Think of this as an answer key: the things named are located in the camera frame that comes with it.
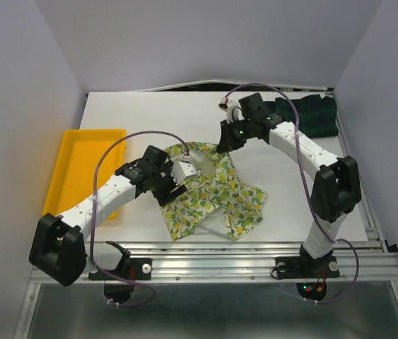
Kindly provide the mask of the lemon print skirt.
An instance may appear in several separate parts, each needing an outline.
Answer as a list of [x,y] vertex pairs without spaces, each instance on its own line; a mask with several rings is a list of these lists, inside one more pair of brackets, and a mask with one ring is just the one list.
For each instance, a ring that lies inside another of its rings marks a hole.
[[242,181],[229,153],[213,143],[190,142],[189,154],[204,156],[208,169],[185,181],[186,192],[160,210],[173,241],[192,236],[213,212],[223,212],[224,236],[239,240],[263,221],[268,193]]

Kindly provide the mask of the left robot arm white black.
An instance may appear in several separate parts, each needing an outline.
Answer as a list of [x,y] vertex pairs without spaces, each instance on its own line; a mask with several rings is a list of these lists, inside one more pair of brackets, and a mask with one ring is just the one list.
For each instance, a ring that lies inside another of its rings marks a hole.
[[112,279],[129,277],[130,253],[117,242],[95,244],[96,227],[123,205],[151,192],[164,206],[186,191],[197,174],[186,155],[172,160],[152,145],[143,156],[123,164],[92,194],[59,215],[43,215],[36,227],[29,262],[63,286],[84,273],[100,271]]

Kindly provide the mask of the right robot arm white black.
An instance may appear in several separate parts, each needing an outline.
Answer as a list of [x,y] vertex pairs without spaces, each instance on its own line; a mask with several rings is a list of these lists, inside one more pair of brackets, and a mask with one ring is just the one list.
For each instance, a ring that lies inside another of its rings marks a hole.
[[330,256],[341,224],[361,201],[356,160],[316,144],[300,132],[297,121],[270,111],[259,93],[238,102],[222,97],[218,106],[226,113],[220,122],[218,153],[238,150],[247,140],[257,138],[296,162],[302,178],[313,180],[312,188],[305,189],[313,222],[301,246],[298,267],[305,275],[316,274]]

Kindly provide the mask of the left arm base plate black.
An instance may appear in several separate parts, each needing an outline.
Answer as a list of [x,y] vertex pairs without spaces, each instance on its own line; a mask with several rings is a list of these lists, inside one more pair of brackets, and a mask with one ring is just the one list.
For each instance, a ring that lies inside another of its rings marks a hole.
[[114,270],[109,272],[125,280],[147,281],[151,279],[152,259],[143,258],[123,258]]

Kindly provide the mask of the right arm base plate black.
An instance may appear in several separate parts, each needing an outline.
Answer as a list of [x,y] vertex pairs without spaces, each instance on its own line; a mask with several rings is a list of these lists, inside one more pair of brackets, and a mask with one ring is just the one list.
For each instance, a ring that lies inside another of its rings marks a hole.
[[339,278],[339,266],[334,256],[308,259],[301,256],[282,256],[275,258],[275,266],[271,273],[276,279],[314,279],[326,275],[327,278]]

